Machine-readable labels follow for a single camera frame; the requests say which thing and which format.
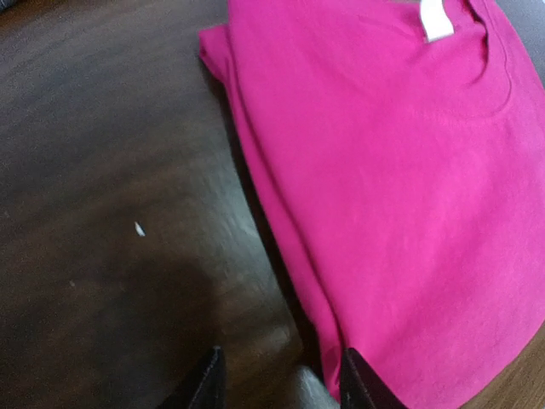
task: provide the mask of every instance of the white speck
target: white speck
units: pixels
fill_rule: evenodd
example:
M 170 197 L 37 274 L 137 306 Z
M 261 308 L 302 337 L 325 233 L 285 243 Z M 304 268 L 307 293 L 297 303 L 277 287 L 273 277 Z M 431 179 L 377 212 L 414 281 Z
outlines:
M 138 235 L 140 237 L 145 237 L 146 236 L 146 233 L 144 232 L 144 229 L 137 222 L 135 222 L 135 229 L 136 229 L 136 232 L 138 233 Z

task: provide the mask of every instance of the clothing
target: clothing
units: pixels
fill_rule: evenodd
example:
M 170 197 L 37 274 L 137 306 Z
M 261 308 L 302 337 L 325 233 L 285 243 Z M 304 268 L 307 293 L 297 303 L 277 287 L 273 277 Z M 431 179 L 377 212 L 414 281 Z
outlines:
M 357 349 L 408 407 L 459 407 L 545 318 L 545 93 L 491 0 L 230 0 L 200 33 L 339 397 Z

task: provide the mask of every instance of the pink fabric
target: pink fabric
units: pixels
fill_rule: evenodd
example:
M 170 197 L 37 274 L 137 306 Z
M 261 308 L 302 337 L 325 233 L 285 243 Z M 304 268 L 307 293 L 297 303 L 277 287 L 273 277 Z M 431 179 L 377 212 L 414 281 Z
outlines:
M 356 348 L 408 406 L 476 395 L 545 318 L 545 93 L 502 11 L 230 0 L 200 33 L 338 397 Z

